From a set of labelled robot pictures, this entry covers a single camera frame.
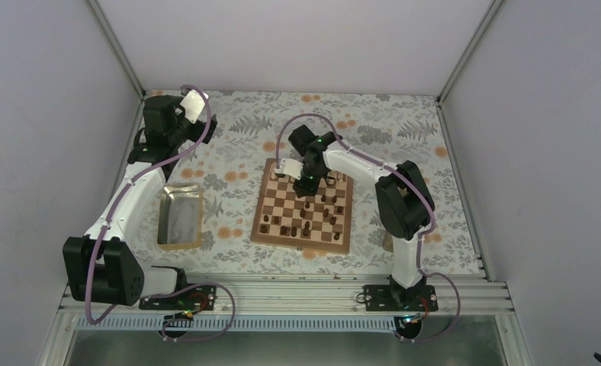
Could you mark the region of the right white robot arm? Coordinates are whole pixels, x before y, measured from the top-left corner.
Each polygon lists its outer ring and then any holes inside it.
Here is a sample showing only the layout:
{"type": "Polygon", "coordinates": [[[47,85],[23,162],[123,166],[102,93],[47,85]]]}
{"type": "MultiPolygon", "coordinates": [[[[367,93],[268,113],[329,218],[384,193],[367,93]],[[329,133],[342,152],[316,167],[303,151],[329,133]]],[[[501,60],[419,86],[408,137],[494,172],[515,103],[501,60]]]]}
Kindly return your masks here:
{"type": "Polygon", "coordinates": [[[295,180],[298,197],[316,196],[330,172],[374,188],[382,226],[393,238],[391,303],[409,310],[419,301],[426,278],[421,265],[423,237],[435,227],[435,205],[424,177],[411,161],[385,162],[349,145],[336,132],[317,136],[302,125],[289,137],[300,159],[275,158],[275,174],[295,180]]]}

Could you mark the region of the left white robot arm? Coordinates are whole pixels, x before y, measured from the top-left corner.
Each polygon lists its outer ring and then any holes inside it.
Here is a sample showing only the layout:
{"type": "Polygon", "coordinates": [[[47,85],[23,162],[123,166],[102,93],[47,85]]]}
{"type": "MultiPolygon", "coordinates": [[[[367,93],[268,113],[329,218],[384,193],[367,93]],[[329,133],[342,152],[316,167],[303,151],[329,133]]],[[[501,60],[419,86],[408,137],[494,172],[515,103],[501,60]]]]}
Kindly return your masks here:
{"type": "Polygon", "coordinates": [[[83,236],[63,245],[69,288],[77,301],[133,305],[159,295],[167,307],[183,307],[189,287],[177,268],[141,264],[132,252],[143,214],[166,185],[187,142],[209,143],[217,119],[199,119],[208,96],[157,95],[145,100],[143,123],[134,137],[124,177],[111,201],[83,236]]]}

